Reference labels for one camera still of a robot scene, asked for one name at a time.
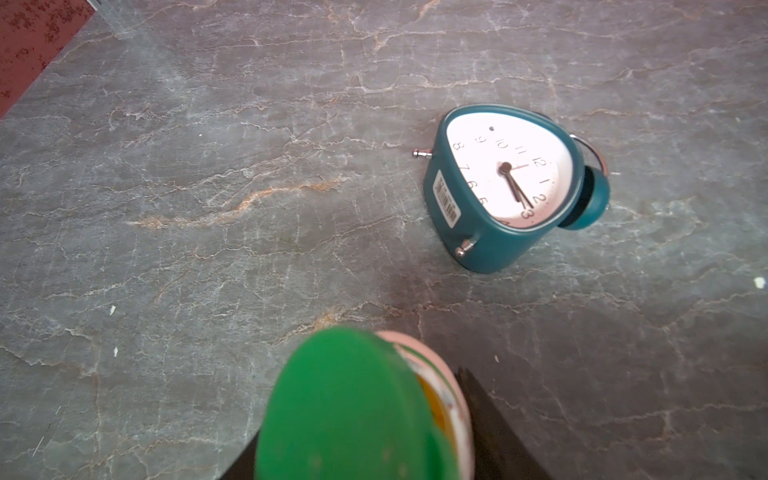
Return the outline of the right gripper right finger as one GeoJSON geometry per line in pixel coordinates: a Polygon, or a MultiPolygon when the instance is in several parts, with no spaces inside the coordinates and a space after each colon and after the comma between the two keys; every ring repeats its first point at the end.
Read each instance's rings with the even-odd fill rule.
{"type": "Polygon", "coordinates": [[[471,416],[474,478],[550,480],[551,475],[527,450],[471,371],[461,367],[456,378],[471,416]]]}

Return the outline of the teal kitchen scale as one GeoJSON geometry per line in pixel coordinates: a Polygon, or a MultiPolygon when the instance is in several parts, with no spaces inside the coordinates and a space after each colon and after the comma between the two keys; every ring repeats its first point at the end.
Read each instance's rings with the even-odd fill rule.
{"type": "Polygon", "coordinates": [[[423,192],[451,256],[476,273],[510,266],[556,227],[584,229],[610,201],[609,168],[589,142],[517,107],[449,111],[426,160],[423,192]]]}

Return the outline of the green cap white pill bottle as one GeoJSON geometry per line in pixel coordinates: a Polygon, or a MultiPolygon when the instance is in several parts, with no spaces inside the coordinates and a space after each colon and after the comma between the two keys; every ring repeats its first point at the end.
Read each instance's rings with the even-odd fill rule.
{"type": "Polygon", "coordinates": [[[332,327],[290,356],[268,400],[256,479],[472,479],[471,414],[432,349],[332,327]]]}

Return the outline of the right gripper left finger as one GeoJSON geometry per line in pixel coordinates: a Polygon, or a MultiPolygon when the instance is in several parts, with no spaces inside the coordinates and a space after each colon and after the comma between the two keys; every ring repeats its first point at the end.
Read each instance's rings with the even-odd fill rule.
{"type": "Polygon", "coordinates": [[[259,432],[245,447],[237,459],[221,475],[220,480],[254,480],[259,432]]]}

